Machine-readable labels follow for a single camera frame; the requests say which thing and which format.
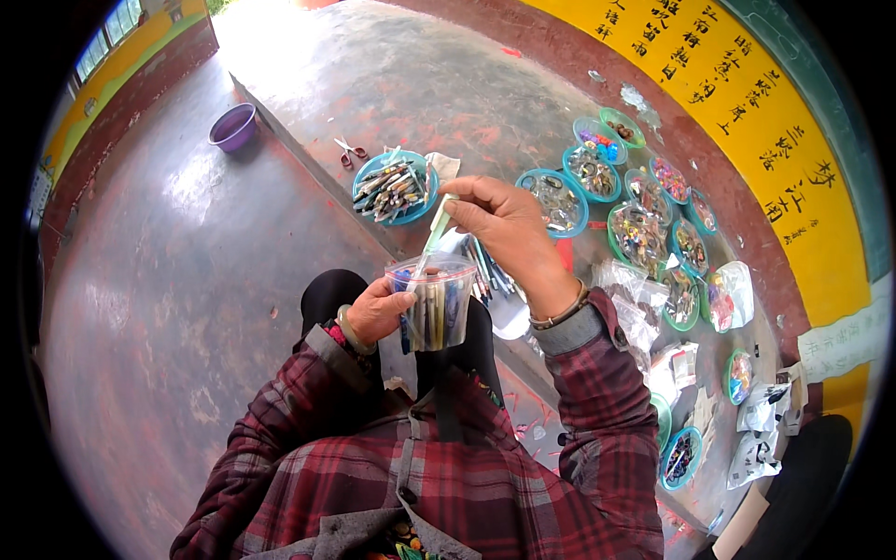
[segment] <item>scissors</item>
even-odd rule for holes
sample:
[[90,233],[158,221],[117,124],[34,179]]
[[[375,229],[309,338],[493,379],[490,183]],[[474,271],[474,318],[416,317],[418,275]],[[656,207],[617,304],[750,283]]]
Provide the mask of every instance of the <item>scissors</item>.
[[367,159],[367,150],[365,150],[364,148],[352,148],[351,146],[349,146],[349,143],[345,141],[345,136],[342,136],[342,140],[340,140],[339,138],[333,138],[333,140],[342,148],[342,155],[339,156],[339,161],[344,168],[353,167],[349,152],[355,154],[361,159]]

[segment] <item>wall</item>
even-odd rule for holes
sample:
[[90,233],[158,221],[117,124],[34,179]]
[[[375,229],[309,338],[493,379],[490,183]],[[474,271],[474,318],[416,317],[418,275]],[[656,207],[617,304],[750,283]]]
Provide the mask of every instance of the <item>wall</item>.
[[[53,132],[41,165],[53,177],[54,185],[84,133],[122,85],[162,47],[205,18],[205,4],[202,0],[184,0],[180,5],[183,18],[177,22],[173,22],[171,14],[165,10],[158,10],[155,5],[158,2],[147,4],[152,4],[157,11],[151,13],[142,26],[132,31],[109,52],[99,68],[78,90],[74,103]],[[85,115],[85,106],[90,99],[95,99],[96,105],[89,115]]]
[[[110,53],[78,92],[49,142],[42,160],[53,177],[40,229],[45,280],[61,243],[53,228],[65,231],[73,208],[118,141],[162,93],[218,50],[202,0],[185,0],[183,18],[177,22],[172,21],[170,6],[153,14]],[[97,104],[85,116],[83,107],[91,98]]]

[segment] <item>peeling paint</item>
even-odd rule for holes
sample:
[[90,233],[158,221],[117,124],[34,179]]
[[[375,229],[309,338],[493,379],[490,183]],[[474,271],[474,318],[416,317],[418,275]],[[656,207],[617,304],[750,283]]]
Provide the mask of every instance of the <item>peeling paint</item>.
[[638,109],[638,120],[647,123],[647,126],[652,130],[653,135],[657,137],[659,143],[665,146],[666,143],[663,142],[663,137],[659,135],[659,128],[662,126],[662,122],[659,120],[659,113],[654,110],[650,102],[628,82],[622,82],[622,89],[619,91],[619,95],[626,105],[631,105]]

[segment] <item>white sheet of paper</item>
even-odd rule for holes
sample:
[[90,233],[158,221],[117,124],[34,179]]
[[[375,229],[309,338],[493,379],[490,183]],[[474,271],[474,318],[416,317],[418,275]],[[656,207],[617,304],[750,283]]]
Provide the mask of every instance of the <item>white sheet of paper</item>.
[[892,322],[891,279],[892,272],[874,283],[870,306],[797,337],[807,383],[846,374],[859,364],[886,355]]

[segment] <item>paper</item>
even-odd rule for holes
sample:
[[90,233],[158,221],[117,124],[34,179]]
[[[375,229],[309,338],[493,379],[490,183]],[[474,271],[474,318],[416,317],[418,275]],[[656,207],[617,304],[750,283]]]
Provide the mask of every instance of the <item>paper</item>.
[[728,526],[722,531],[719,540],[712,545],[712,553],[718,560],[731,560],[737,551],[746,544],[756,524],[765,510],[769,508],[769,503],[760,493],[757,485],[750,486],[746,492],[744,501],[740,503]]
[[889,343],[890,302],[890,295],[884,293],[857,313],[797,337],[806,382],[818,383],[883,358]]

